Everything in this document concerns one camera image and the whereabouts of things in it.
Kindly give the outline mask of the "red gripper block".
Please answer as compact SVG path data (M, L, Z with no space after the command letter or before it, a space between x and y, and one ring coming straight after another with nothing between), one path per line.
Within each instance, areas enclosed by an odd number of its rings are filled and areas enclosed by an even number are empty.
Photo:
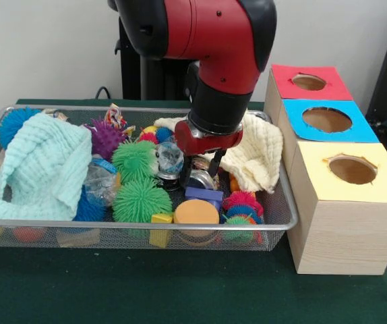
M179 174L180 186L187 187L191 175L192 156L215 152L208 167L208 174L215 176L226 150L237 146L242 136L242 124L239 124L236 131L231 134L211 134L200 131L189 120L178 121L175 125L175 139L177 146L185 155Z

